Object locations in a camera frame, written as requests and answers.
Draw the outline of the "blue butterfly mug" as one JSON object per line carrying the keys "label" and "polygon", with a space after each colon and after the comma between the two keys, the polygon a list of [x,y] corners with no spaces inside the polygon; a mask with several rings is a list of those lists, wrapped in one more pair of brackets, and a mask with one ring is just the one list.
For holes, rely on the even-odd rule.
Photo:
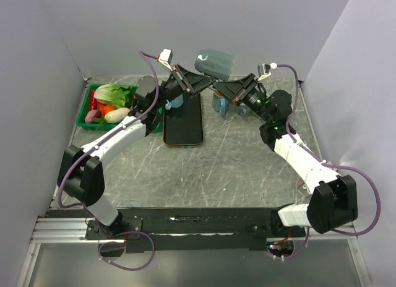
{"label": "blue butterfly mug", "polygon": [[228,101],[219,91],[213,92],[212,107],[222,116],[228,111]]}

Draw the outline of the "lavender blue small mug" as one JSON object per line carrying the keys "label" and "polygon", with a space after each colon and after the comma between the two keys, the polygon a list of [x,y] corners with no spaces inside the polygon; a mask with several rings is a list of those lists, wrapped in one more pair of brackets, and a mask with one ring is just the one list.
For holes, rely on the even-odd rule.
{"label": "lavender blue small mug", "polygon": [[236,107],[236,112],[242,117],[247,117],[251,114],[251,110],[246,105],[239,105]]}

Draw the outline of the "light blue faceted mug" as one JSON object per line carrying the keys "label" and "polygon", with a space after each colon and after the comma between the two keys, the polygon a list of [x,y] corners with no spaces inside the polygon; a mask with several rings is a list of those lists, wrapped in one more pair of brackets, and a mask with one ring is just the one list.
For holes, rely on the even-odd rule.
{"label": "light blue faceted mug", "polygon": [[165,109],[170,110],[172,108],[179,108],[183,105],[184,103],[184,97],[183,95],[179,95],[173,100],[167,100],[165,104]]}

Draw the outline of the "dark grey faceted mug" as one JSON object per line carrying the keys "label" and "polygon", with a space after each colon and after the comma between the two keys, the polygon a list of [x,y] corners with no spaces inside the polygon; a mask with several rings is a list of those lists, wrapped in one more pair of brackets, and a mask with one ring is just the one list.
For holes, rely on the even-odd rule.
{"label": "dark grey faceted mug", "polygon": [[199,50],[194,68],[204,75],[227,81],[235,64],[236,56],[214,49]]}

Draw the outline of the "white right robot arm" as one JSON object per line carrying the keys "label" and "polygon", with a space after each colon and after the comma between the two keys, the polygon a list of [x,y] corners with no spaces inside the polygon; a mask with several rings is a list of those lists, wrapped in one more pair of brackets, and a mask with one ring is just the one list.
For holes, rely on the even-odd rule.
{"label": "white right robot arm", "polygon": [[311,196],[309,203],[276,210],[276,217],[270,222],[274,235],[285,236],[292,226],[311,227],[323,234],[357,219],[355,180],[325,167],[306,151],[299,135],[286,123],[292,113],[288,92],[276,90],[267,95],[259,90],[254,74],[234,81],[216,81],[213,87],[227,101],[246,105],[264,121],[259,128],[263,143],[294,169]]}

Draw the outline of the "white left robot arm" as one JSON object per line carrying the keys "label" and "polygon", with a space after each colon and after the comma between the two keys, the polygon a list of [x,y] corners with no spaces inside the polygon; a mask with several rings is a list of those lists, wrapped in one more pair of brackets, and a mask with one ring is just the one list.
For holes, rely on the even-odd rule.
{"label": "white left robot arm", "polygon": [[132,108],[126,110],[126,117],[117,126],[83,147],[70,145],[65,149],[58,175],[59,207],[65,208],[62,194],[66,193],[99,222],[107,238],[118,237],[123,230],[123,216],[105,195],[106,165],[126,147],[153,132],[161,118],[160,109],[167,102],[179,96],[194,98],[214,82],[214,77],[180,65],[173,66],[162,83],[155,74],[141,77]]}

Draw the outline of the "black tray gold rim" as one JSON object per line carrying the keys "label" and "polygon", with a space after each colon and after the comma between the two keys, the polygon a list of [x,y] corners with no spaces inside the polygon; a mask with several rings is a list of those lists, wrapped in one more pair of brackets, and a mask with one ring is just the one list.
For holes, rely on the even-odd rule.
{"label": "black tray gold rim", "polygon": [[196,146],[204,141],[201,96],[184,97],[179,108],[166,109],[163,141],[168,146]]}

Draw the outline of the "lettuce head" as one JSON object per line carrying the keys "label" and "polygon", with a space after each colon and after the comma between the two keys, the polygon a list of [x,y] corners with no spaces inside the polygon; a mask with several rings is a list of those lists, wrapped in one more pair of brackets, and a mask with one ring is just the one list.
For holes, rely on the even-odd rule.
{"label": "lettuce head", "polygon": [[125,108],[133,104],[135,90],[130,85],[104,84],[95,90],[93,97],[104,105]]}

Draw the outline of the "white radish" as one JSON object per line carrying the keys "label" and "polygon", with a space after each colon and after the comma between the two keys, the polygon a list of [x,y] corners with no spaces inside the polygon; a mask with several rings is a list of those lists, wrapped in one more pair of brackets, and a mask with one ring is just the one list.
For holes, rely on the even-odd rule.
{"label": "white radish", "polygon": [[109,124],[116,124],[122,121],[130,112],[129,108],[119,108],[112,111],[109,111],[105,114],[104,120]]}

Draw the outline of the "orange carrot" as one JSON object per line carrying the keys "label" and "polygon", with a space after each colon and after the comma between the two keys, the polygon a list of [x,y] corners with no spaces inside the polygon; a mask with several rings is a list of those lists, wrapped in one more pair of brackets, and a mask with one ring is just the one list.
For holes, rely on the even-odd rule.
{"label": "orange carrot", "polygon": [[116,108],[113,105],[105,105],[102,103],[97,103],[97,110],[101,113],[101,116],[104,117],[110,111],[114,111]]}

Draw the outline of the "red chili pepper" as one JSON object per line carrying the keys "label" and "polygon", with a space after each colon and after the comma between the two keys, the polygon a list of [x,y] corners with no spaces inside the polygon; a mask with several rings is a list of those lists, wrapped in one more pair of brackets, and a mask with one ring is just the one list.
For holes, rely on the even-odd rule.
{"label": "red chili pepper", "polygon": [[95,110],[97,108],[97,101],[94,98],[95,90],[90,91],[90,111]]}

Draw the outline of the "purple onion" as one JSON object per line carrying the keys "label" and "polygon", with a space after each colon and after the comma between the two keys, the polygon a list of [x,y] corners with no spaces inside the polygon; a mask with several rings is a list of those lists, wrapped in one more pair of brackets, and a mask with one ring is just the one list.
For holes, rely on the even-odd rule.
{"label": "purple onion", "polygon": [[97,109],[90,110],[84,118],[87,124],[95,123],[97,119],[101,119],[102,113]]}

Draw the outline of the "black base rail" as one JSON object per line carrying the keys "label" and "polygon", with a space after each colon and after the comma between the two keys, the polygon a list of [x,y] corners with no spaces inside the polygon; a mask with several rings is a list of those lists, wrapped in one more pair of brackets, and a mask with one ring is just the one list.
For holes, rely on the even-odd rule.
{"label": "black base rail", "polygon": [[89,241],[125,242],[126,253],[212,249],[266,251],[268,239],[303,238],[286,227],[274,208],[130,208],[114,227],[88,223]]}

